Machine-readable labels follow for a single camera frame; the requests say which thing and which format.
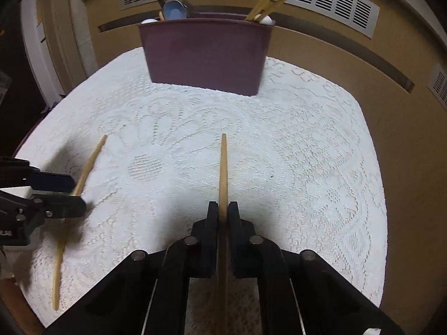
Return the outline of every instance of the lace tablecloth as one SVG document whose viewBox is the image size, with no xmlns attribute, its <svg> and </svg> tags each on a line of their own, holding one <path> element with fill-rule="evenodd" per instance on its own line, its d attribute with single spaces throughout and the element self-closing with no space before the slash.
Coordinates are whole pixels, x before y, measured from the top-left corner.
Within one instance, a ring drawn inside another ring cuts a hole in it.
<svg viewBox="0 0 447 335">
<path fill-rule="evenodd" d="M 189 234 L 218 200 L 227 134 L 229 199 L 281 248 L 320 254 L 379 305 L 387 250 L 384 192 L 362 111 L 344 89 L 267 58 L 259 94 L 244 97 L 151 83 L 142 48 L 120 55 L 68 95 L 17 157 L 80 175 L 109 135 L 82 197 L 89 212 L 69 235 L 60 311 L 51 309 L 57 221 L 7 256 L 48 326 L 135 249 L 155 252 Z M 14 189 L 26 195 L 27 190 Z M 211 332 L 212 284 L 192 281 L 186 334 Z M 253 281 L 233 281 L 230 333 L 260 334 Z"/>
</svg>

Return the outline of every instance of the white tablecloth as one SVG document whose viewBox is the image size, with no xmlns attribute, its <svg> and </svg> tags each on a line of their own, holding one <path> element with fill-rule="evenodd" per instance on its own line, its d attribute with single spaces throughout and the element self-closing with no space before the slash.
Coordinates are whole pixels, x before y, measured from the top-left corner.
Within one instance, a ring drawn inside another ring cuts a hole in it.
<svg viewBox="0 0 447 335">
<path fill-rule="evenodd" d="M 79 177 L 109 135 L 82 197 L 51 309 L 61 226 L 8 250 L 31 308 L 48 326 L 135 249 L 155 252 L 189 233 L 218 200 L 220 137 L 227 133 L 229 199 L 259 234 L 286 250 L 319 253 L 379 305 L 387 219 L 381 174 L 362 111 L 344 89 L 267 58 L 259 94 L 244 97 L 151 83 L 142 48 L 122 54 L 68 95 L 20 150 L 42 170 Z M 26 189 L 15 189 L 26 195 Z M 211 284 L 193 282 L 186 333 L 207 333 Z M 230 293 L 233 333 L 259 333 L 253 281 Z"/>
</svg>

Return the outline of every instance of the bolt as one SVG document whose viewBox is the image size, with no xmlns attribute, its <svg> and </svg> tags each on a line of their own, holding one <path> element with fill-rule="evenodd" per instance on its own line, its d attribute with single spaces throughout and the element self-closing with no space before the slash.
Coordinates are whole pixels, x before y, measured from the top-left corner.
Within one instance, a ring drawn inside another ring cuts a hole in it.
<svg viewBox="0 0 447 335">
<path fill-rule="evenodd" d="M 264 241 L 264 239 L 260 235 L 254 235 L 254 236 L 250 237 L 251 244 L 261 244 L 263 241 Z"/>
<path fill-rule="evenodd" d="M 187 246 L 195 246 L 198 243 L 198 239 L 193 235 L 190 235 L 185 238 L 185 243 Z"/>
<path fill-rule="evenodd" d="M 134 261 L 141 261 L 144 257 L 146 257 L 146 253 L 144 252 L 144 250 L 134 250 L 130 257 Z"/>
<path fill-rule="evenodd" d="M 317 254 L 313 250 L 306 249 L 301 252 L 301 256 L 306 261 L 313 261 L 317 257 Z"/>
</svg>

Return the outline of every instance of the white egg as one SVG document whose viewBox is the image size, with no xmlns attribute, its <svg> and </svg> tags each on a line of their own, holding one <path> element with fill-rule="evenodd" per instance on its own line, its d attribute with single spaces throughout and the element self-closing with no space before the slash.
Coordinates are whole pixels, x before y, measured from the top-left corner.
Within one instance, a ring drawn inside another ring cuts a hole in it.
<svg viewBox="0 0 447 335">
<path fill-rule="evenodd" d="M 256 20 L 259 16 L 261 16 L 261 14 L 257 14 L 254 19 Z M 264 25 L 273 25 L 273 20 L 269 15 L 267 15 L 259 23 Z"/>
<path fill-rule="evenodd" d="M 157 22 L 157 20 L 155 20 L 155 19 L 146 19 L 146 20 L 143 20 L 141 23 L 148 24 L 148 23 L 156 23 L 156 22 Z"/>
</svg>

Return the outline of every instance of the silver screw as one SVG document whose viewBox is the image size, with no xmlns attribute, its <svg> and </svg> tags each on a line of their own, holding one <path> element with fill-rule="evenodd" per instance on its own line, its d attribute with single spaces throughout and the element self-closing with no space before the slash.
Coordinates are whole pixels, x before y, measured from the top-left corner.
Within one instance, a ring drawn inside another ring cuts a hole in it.
<svg viewBox="0 0 447 335">
<path fill-rule="evenodd" d="M 317 254 L 313 250 L 310 250 L 310 249 L 303 250 L 301 252 L 301 256 L 306 261 L 313 261 L 315 258 L 317 258 Z"/>
<path fill-rule="evenodd" d="M 254 236 L 250 237 L 251 244 L 261 244 L 263 241 L 264 241 L 264 239 L 260 235 L 254 235 Z"/>
<path fill-rule="evenodd" d="M 134 261 L 141 261 L 144 257 L 146 257 L 146 253 L 144 252 L 144 250 L 134 250 L 130 257 Z"/>
<path fill-rule="evenodd" d="M 185 243 L 187 246 L 195 246 L 198 243 L 198 239 L 195 236 L 190 235 L 185 238 Z"/>
</svg>

